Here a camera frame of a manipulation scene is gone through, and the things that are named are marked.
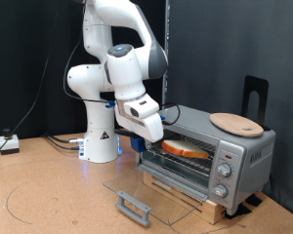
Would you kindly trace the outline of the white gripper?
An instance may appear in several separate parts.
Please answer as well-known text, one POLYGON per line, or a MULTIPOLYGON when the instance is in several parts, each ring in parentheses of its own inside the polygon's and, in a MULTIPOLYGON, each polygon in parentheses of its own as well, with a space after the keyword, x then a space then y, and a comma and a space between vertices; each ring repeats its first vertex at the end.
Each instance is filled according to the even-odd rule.
POLYGON ((132 99, 119 99, 115 105, 116 120, 120 126, 145 138, 146 150, 163 138, 159 105, 148 94, 132 99))

